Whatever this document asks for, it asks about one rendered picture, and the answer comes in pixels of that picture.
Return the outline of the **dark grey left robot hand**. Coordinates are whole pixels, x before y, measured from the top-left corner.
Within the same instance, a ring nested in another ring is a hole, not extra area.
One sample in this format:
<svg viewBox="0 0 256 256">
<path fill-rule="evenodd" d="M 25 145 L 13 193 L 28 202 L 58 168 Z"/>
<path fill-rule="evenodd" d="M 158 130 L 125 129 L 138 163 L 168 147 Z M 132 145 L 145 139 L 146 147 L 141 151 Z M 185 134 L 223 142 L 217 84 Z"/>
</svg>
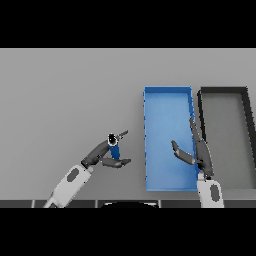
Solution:
<svg viewBox="0 0 256 256">
<path fill-rule="evenodd" d="M 82 161 L 84 168 L 101 163 L 105 167 L 121 168 L 131 162 L 129 158 L 114 160 L 108 148 L 108 137 L 105 141 L 98 144 Z"/>
</svg>

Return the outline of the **dark grey bin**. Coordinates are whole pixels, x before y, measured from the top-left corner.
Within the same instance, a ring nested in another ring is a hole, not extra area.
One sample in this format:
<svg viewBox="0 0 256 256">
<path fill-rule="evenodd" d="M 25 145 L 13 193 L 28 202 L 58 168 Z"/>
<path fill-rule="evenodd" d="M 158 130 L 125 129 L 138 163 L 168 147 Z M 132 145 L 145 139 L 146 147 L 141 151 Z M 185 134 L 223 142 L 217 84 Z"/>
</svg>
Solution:
<svg viewBox="0 0 256 256">
<path fill-rule="evenodd" d="M 247 87 L 201 87 L 202 137 L 223 189 L 256 189 L 256 130 Z"/>
</svg>

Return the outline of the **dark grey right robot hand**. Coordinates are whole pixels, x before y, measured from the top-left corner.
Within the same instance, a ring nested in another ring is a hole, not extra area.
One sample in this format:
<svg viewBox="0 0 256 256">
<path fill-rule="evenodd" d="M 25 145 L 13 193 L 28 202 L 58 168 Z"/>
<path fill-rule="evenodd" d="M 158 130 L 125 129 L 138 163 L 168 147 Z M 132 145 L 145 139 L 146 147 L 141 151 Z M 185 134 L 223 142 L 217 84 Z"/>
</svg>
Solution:
<svg viewBox="0 0 256 256">
<path fill-rule="evenodd" d="M 203 173 L 205 180 L 210 180 L 214 176 L 212 158 L 207 143 L 199 136 L 195 121 L 190 118 L 190 129 L 195 143 L 195 156 L 183 151 L 179 148 L 178 144 L 172 140 L 171 145 L 174 155 L 183 162 L 194 165 L 196 164 L 199 170 Z"/>
</svg>

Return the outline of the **blue bin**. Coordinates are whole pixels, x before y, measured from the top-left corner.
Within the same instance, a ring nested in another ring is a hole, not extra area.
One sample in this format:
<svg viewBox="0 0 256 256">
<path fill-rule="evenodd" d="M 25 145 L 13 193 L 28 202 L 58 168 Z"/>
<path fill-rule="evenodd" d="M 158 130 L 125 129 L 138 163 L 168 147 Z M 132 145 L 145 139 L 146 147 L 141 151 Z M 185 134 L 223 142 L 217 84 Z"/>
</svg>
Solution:
<svg viewBox="0 0 256 256">
<path fill-rule="evenodd" d="M 191 86 L 145 86 L 144 152 L 146 190 L 196 191 L 198 168 L 174 155 L 171 141 L 195 156 L 190 118 L 194 116 Z"/>
</svg>

